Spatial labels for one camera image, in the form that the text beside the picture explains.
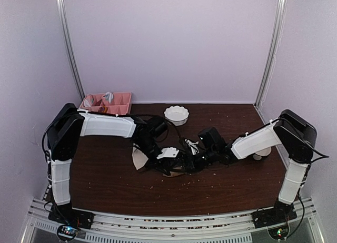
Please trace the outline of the tan ribbed sock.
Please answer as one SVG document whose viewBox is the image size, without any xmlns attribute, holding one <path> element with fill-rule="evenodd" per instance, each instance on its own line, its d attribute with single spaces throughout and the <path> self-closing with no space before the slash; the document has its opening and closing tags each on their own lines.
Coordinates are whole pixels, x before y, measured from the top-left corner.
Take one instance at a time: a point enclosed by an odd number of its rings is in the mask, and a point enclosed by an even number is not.
<svg viewBox="0 0 337 243">
<path fill-rule="evenodd" d="M 175 167 L 175 168 L 169 168 L 165 169 L 162 173 L 163 177 L 172 178 L 172 177 L 178 177 L 182 175 L 190 175 L 191 172 L 187 171 L 185 168 L 182 167 Z"/>
</svg>

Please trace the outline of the cream sock brown trim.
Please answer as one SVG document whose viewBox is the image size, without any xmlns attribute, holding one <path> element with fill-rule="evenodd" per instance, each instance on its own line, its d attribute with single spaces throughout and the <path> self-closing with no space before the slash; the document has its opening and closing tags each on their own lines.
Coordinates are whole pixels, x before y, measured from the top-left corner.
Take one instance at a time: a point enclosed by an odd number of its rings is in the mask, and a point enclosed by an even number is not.
<svg viewBox="0 0 337 243">
<path fill-rule="evenodd" d="M 133 147 L 132 150 L 132 161 L 136 170 L 144 168 L 148 161 L 148 157 L 138 148 Z"/>
</svg>

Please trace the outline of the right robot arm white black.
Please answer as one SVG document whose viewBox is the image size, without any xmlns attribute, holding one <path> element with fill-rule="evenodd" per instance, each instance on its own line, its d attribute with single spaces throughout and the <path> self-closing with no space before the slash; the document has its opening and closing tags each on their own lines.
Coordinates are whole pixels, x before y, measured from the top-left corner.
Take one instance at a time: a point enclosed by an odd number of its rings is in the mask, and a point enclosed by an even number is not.
<svg viewBox="0 0 337 243">
<path fill-rule="evenodd" d="M 308 170 L 313 163 L 317 130 L 295 112 L 286 109 L 279 117 L 271 119 L 262 127 L 226 142 L 216 128 L 199 133 L 203 148 L 188 139 L 184 140 L 192 154 L 194 169 L 204 168 L 215 159 L 234 164 L 251 157 L 264 160 L 273 148 L 282 149 L 288 156 L 288 165 L 280 192 L 279 204 L 270 211 L 273 222 L 282 222 L 289 214 L 298 191 L 306 182 Z"/>
</svg>

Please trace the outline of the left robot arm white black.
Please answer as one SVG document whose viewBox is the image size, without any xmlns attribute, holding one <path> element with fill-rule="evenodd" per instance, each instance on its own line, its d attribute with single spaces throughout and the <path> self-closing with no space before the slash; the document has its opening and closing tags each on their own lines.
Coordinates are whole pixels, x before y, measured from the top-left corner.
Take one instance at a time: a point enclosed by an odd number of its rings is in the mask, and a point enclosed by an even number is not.
<svg viewBox="0 0 337 243">
<path fill-rule="evenodd" d="M 43 136 L 43 152 L 48 163 L 48 177 L 57 207 L 55 215 L 71 224 L 76 213 L 70 209 L 70 169 L 78 143 L 84 136 L 115 136 L 131 139 L 146 157 L 146 166 L 169 175 L 179 157 L 175 147 L 160 148 L 156 139 L 167 130 L 169 122 L 159 115 L 109 114 L 79 109 L 72 103 L 63 106 Z"/>
</svg>

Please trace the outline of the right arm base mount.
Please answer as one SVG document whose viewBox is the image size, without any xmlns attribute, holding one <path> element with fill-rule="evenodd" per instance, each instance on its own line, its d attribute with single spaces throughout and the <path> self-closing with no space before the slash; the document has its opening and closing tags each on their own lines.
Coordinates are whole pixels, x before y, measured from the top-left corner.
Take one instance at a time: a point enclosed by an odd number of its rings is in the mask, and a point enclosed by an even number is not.
<svg viewBox="0 0 337 243">
<path fill-rule="evenodd" d="M 259 208 L 252 213 L 254 227 L 267 228 L 274 240 L 285 240 L 290 234 L 289 221 L 297 218 L 294 205 L 275 204 L 272 208 Z"/>
</svg>

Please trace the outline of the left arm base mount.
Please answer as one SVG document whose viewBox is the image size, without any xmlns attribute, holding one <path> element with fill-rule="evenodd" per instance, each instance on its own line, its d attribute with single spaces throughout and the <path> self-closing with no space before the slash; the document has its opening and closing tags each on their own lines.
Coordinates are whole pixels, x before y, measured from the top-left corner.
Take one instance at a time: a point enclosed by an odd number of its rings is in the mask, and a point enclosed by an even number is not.
<svg viewBox="0 0 337 243">
<path fill-rule="evenodd" d="M 74 240 L 82 229 L 91 229 L 94 214 L 89 211 L 73 209 L 72 204 L 57 205 L 54 199 L 48 219 L 59 223 L 56 229 L 56 236 L 61 242 Z"/>
</svg>

